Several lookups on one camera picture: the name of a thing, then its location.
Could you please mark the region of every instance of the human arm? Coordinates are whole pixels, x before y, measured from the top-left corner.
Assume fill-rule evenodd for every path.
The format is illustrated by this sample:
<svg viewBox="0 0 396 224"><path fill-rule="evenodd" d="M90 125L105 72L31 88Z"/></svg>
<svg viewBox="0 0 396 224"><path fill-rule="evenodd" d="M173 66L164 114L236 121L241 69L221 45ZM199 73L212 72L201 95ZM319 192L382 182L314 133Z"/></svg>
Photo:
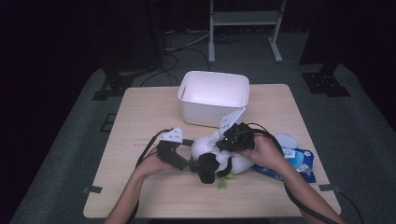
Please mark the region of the human arm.
<svg viewBox="0 0 396 224"><path fill-rule="evenodd" d="M114 205L105 223L126 223L139 200L145 180L163 170L175 169L163 162L157 155L157 148L152 149L147 157L134 169L117 203Z"/></svg>
<svg viewBox="0 0 396 224"><path fill-rule="evenodd" d="M343 219L338 216L329 204L312 189L290 163L285 160L284 156L279 153L271 139L263 135L256 135L255 148L252 150L240 151L239 153L262 167L274 170L283 178L290 193L300 203L337 223L344 223ZM321 220L309 215L302 209L300 209L300 211L307 223L323 223Z"/></svg>

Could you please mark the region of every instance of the blue package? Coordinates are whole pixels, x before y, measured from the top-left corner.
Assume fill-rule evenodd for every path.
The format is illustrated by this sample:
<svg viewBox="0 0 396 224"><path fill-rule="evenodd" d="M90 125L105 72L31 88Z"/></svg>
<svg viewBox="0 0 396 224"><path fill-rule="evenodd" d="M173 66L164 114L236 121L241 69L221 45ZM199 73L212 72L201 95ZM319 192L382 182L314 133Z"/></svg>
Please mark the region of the blue package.
<svg viewBox="0 0 396 224"><path fill-rule="evenodd" d="M312 170L314 163L314 154L310 150L299 148L283 148L285 159L296 169L307 183L316 183L314 172ZM261 167L257 164L253 165L253 169L260 174L268 175L274 179L283 181L275 171Z"/></svg>

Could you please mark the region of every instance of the white stand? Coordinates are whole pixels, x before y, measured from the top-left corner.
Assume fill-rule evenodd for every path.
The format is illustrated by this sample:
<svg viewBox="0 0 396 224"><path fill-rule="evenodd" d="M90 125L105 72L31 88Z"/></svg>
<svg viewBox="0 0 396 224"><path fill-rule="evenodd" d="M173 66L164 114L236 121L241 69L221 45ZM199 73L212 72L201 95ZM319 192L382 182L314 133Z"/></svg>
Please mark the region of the white stand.
<svg viewBox="0 0 396 224"><path fill-rule="evenodd" d="M209 62L215 62L214 26L220 25L274 25L274 35L268 38L277 63L283 62L276 45L279 27L287 0L282 0L279 11L215 12L214 1L210 0Z"/></svg>

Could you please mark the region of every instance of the gray carpet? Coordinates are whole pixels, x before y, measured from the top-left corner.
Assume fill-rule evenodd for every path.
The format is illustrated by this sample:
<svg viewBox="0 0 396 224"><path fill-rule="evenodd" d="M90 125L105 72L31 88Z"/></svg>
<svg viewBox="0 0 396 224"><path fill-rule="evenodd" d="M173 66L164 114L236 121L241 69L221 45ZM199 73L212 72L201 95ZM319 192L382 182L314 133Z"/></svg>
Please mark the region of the gray carpet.
<svg viewBox="0 0 396 224"><path fill-rule="evenodd" d="M359 207L365 223L394 223L395 132L361 88L355 75L341 64L335 76L347 88L350 97L330 98L325 94L310 93L301 73L318 71L321 64L298 65L307 33L279 35L278 46L283 63L275 63L266 40L268 36L238 35L241 41L217 44L216 62L210 64L210 70L245 75L252 84L289 85L330 182L339 186ZM196 37L172 34L168 45L176 47ZM191 48L207 55L206 44ZM208 69L204 56L196 50L186 49L172 55L177 57L177 65L169 70L169 74L160 74L147 82L145 80L154 73L137 77L133 86L138 87L143 82L144 86L178 85L187 72ZM175 62L174 57L167 56L163 68L170 68ZM85 218L82 211L88 197L83 190L92 184L109 136L109 133L100 132L102 124L107 114L117 113L121 101L121 97L92 101L104 80L101 69L92 74L12 223L103 222L102 219ZM339 194L337 199L345 221L360 223L347 199ZM270 221L304 223L300 217Z"/></svg>

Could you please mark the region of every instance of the dark background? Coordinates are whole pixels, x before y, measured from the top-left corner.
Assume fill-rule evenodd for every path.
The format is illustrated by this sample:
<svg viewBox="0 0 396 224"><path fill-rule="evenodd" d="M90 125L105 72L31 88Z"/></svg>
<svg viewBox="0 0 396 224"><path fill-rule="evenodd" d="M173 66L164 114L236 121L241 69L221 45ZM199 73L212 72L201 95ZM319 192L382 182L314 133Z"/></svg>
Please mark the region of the dark background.
<svg viewBox="0 0 396 224"><path fill-rule="evenodd" d="M130 71L147 69L158 65L163 48L152 27L159 33L208 28L208 0L98 2L0 3L0 223L12 218L84 84L104 60ZM272 9L278 1L219 0L216 8ZM293 0L281 27L310 28L301 64L323 63L335 49L392 127L395 9L390 0Z"/></svg>

